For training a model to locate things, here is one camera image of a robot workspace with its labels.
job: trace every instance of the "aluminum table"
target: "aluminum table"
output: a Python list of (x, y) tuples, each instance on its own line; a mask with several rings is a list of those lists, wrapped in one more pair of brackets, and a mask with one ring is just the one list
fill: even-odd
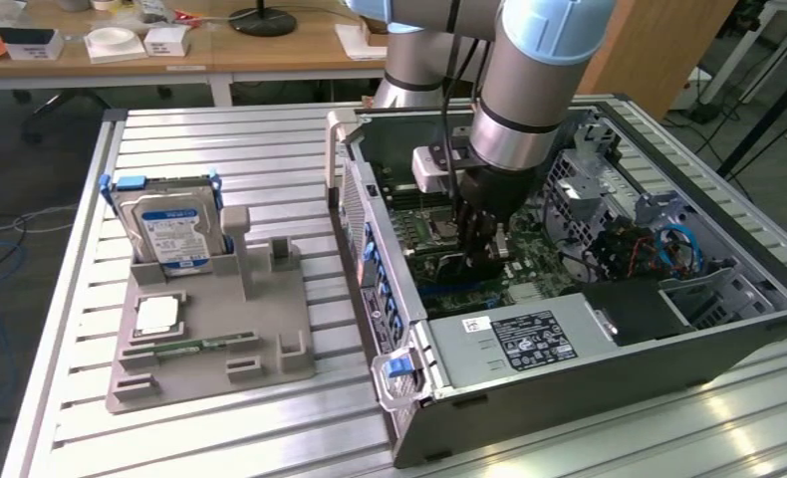
[[(700, 188), (787, 265), (787, 235), (637, 106), (607, 96)], [(712, 383), (396, 470), (323, 199), (324, 116), (356, 104), (109, 113), (13, 434), (4, 476), (787, 475), (787, 340)], [(627, 144), (621, 165), (668, 188)], [(104, 408), (131, 244), (99, 199), (104, 171), (187, 175), (215, 167), (245, 205), (247, 244), (301, 250), (317, 375), (112, 415)]]

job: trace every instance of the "wooden desk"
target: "wooden desk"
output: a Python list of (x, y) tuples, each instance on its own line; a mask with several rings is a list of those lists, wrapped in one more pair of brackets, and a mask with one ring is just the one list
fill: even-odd
[[(171, 0), (173, 8), (193, 14), (227, 17), (252, 6), (252, 0)], [(27, 13), (37, 27), (56, 28), (71, 37), (55, 62), (0, 59), (0, 90), (95, 88), (136, 85), (208, 84), (216, 106), (231, 106), (229, 84), (251, 81), (380, 78), (384, 62), (353, 62), (335, 34), (336, 23), (356, 17), (336, 0), (284, 0), (299, 20), (296, 32), (279, 38), (256, 38), (235, 32), (225, 22), (191, 30), (191, 52), (183, 58), (149, 57), (92, 65), (79, 38), (91, 23), (112, 14), (89, 10), (68, 13), (53, 0), (31, 0)], [(340, 15), (313, 10), (328, 9)]]

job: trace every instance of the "white box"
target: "white box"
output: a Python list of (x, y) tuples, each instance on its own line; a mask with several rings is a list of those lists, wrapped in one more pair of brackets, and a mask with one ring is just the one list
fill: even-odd
[(93, 65), (103, 63), (124, 62), (128, 60), (137, 60), (139, 58), (147, 58), (145, 48), (143, 48), (143, 42), (137, 37), (125, 45), (119, 45), (112, 48), (96, 45), (89, 41), (89, 37), (84, 37), (84, 43), (87, 44), (87, 53), (89, 54), (89, 62)]
[(691, 71), (688, 80), (686, 80), (686, 84), (683, 85), (683, 90), (680, 90), (680, 94), (676, 96), (673, 104), (671, 105), (672, 110), (688, 110), (691, 108), (698, 100), (698, 94), (703, 93), (703, 89), (707, 88), (710, 80), (712, 80), (712, 77), (699, 68), (695, 68)]
[(184, 57), (191, 49), (187, 26), (160, 27), (145, 36), (145, 50), (152, 57)]
[(7, 53), (9, 54), (9, 58), (13, 60), (56, 60), (60, 58), (60, 53), (63, 52), (63, 35), (60, 35), (59, 30), (53, 30), (53, 34), (51, 35), (51, 39), (48, 43), (4, 43), (7, 47)]

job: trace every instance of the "circuit board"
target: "circuit board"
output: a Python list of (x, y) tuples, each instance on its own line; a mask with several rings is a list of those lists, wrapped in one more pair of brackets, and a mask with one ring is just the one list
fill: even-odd
[(495, 279), (455, 286), (437, 283), (444, 261), (457, 253), (452, 208), (436, 206), (395, 210), (393, 230), (415, 278), (429, 319), (479, 312), (557, 297), (577, 291), (577, 281), (565, 268), (557, 246), (536, 220), (535, 207), (512, 217), (507, 244), (509, 260)]

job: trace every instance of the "robotic arm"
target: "robotic arm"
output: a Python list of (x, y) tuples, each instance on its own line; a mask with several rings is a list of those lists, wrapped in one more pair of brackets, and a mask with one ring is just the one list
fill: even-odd
[(493, 41), (467, 147), (479, 167), (460, 176), (455, 198), (460, 246), (468, 260), (480, 260), (497, 230), (508, 228), (527, 201), (537, 166), (548, 160), (603, 40), (613, 0), (347, 0), (347, 4), (360, 15), (391, 24), (377, 106), (440, 103), (439, 52), (449, 52), (452, 37), (439, 32)]

